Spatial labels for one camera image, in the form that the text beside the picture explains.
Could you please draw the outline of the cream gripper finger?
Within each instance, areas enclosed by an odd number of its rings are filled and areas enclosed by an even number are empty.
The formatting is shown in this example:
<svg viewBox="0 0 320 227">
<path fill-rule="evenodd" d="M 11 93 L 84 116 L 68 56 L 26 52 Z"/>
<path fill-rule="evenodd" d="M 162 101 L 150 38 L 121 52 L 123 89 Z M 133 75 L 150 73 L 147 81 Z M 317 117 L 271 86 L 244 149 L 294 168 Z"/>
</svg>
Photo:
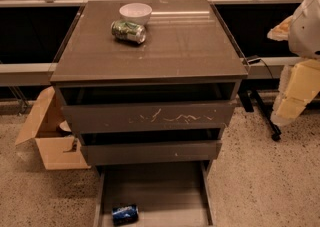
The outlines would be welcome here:
<svg viewBox="0 0 320 227">
<path fill-rule="evenodd" d="M 320 61 L 309 59 L 294 66 L 286 65 L 281 72 L 278 90 L 271 121 L 285 126 L 297 119 L 320 93 Z"/>
<path fill-rule="evenodd" d="M 287 41 L 291 20 L 291 16 L 284 19 L 280 24 L 276 25 L 268 32 L 267 37 L 275 41 Z"/>
</svg>

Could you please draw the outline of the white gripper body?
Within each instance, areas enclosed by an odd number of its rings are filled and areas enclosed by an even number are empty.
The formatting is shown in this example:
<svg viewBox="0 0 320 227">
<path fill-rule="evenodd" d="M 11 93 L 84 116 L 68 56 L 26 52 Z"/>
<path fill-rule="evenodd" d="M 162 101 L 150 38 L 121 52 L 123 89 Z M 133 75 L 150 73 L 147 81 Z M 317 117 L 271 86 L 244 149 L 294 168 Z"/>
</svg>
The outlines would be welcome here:
<svg viewBox="0 0 320 227">
<path fill-rule="evenodd" d="M 320 0 L 304 0 L 295 10 L 288 45 L 300 57 L 320 58 Z"/>
</svg>

